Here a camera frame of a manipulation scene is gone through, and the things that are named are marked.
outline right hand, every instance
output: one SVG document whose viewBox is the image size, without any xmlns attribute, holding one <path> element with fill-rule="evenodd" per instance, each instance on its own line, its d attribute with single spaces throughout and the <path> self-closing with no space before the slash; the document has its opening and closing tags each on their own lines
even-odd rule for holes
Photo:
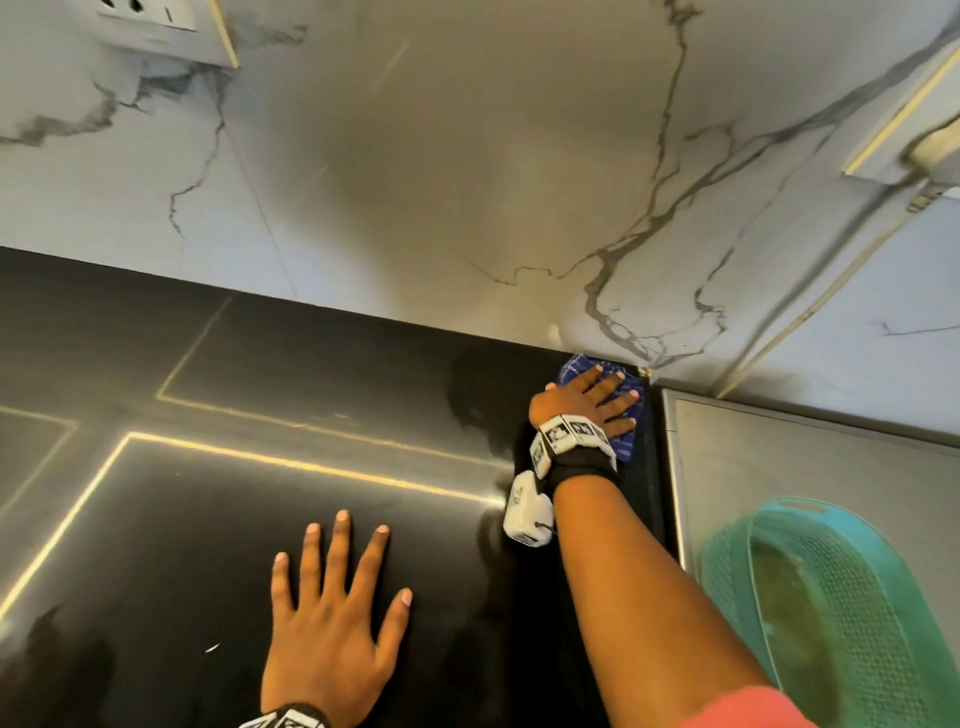
<svg viewBox="0 0 960 728">
<path fill-rule="evenodd" d="M 598 382 L 601 374 L 603 367 L 597 364 L 562 387 L 552 382 L 547 384 L 546 390 L 530 400 L 530 424 L 540 427 L 557 415 L 582 415 L 603 427 L 609 440 L 630 432 L 636 427 L 636 420 L 620 415 L 639 399 L 639 393 L 632 389 L 615 400 L 601 404 L 624 379 L 623 373 L 617 372 Z"/>
<path fill-rule="evenodd" d="M 373 589 L 389 536 L 385 525 L 373 533 L 347 593 L 350 516 L 347 511 L 338 513 L 321 589 L 320 526 L 311 523 L 303 538 L 296 610 L 287 577 L 289 559 L 285 553 L 276 556 L 270 588 L 274 638 L 260 694 L 264 714 L 289 703 L 306 703 L 323 711 L 332 728 L 354 728 L 370 713 L 394 674 L 413 599 L 409 589 L 400 590 L 374 643 Z"/>
</svg>

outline plastic strainer basket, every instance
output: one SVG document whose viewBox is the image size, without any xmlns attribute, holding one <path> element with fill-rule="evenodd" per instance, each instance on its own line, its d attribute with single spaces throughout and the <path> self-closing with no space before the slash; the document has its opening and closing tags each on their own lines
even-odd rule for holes
<svg viewBox="0 0 960 728">
<path fill-rule="evenodd" d="M 960 677 L 920 587 L 854 514 L 772 500 L 707 542 L 700 581 L 820 728 L 960 727 Z"/>
</svg>

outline blue cloth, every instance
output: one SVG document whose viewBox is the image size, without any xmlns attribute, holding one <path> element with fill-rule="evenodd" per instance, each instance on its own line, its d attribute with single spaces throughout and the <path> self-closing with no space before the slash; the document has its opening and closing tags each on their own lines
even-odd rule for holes
<svg viewBox="0 0 960 728">
<path fill-rule="evenodd" d="M 639 378 L 630 374 L 630 372 L 620 364 L 614 364 L 606 359 L 594 359 L 586 354 L 574 354 L 567 359 L 566 363 L 560 368 L 560 373 L 557 375 L 557 384 L 566 384 L 578 374 L 585 372 L 597 364 L 603 367 L 601 378 L 614 375 L 617 372 L 623 372 L 623 374 L 626 375 L 623 383 L 613 391 L 613 394 L 607 397 L 607 401 L 620 395 L 625 395 L 632 389 L 636 389 L 639 392 L 640 398 L 630 405 L 630 409 L 622 415 L 623 417 L 633 417 L 639 424 L 641 422 L 640 414 L 643 412 L 643 388 L 640 386 Z M 610 440 L 617 460 L 624 463 L 630 462 L 630 455 L 634 451 L 634 439 L 635 433 L 633 430 L 630 430 L 630 432 Z"/>
</svg>

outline pink sleeve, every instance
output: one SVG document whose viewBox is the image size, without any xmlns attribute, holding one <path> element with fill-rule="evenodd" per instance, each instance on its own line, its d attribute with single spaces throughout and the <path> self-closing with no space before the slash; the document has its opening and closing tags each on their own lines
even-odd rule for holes
<svg viewBox="0 0 960 728">
<path fill-rule="evenodd" d="M 707 705 L 680 728 L 816 728 L 774 688 L 742 688 Z"/>
</svg>

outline black marble countertop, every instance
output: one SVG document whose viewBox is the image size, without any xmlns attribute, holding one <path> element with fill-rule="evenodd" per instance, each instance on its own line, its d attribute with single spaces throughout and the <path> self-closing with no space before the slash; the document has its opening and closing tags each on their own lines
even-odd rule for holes
<svg viewBox="0 0 960 728">
<path fill-rule="evenodd" d="M 255 716 L 274 555 L 341 508 L 354 563 L 393 529 L 374 627 L 415 593 L 367 724 L 604 722 L 556 549 L 500 527 L 566 354 L 7 249 L 0 352 L 0 725 Z"/>
</svg>

